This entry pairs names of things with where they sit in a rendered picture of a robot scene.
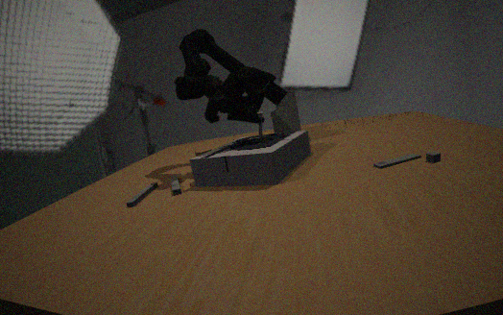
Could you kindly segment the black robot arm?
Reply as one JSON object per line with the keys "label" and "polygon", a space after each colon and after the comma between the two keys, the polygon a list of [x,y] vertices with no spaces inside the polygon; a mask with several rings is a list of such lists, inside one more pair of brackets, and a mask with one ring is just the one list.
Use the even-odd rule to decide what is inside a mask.
{"label": "black robot arm", "polygon": [[[195,30],[185,36],[180,43],[180,50],[185,60],[185,71],[183,77],[177,77],[174,81],[179,100],[200,99],[203,96],[210,98],[210,91],[216,84],[219,84],[219,88],[227,97],[236,89],[248,94],[251,90],[265,88],[265,97],[271,100],[275,107],[288,93],[274,83],[276,79],[274,74],[245,66],[217,46],[213,36],[204,29]],[[220,77],[207,75],[211,66],[206,59],[201,59],[199,53],[208,54],[230,72],[224,83]]]}

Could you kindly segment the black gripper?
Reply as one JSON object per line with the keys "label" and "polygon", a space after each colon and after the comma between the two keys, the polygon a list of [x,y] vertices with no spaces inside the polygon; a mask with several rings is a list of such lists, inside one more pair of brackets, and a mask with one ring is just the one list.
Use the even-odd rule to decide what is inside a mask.
{"label": "black gripper", "polygon": [[264,122],[257,114],[261,108],[266,92],[259,89],[249,91],[248,96],[242,97],[243,90],[232,90],[230,96],[227,95],[219,88],[219,84],[212,87],[210,91],[209,102],[206,106],[204,117],[212,123],[220,121],[217,115],[218,111],[227,113],[227,120],[239,120],[260,124]]}

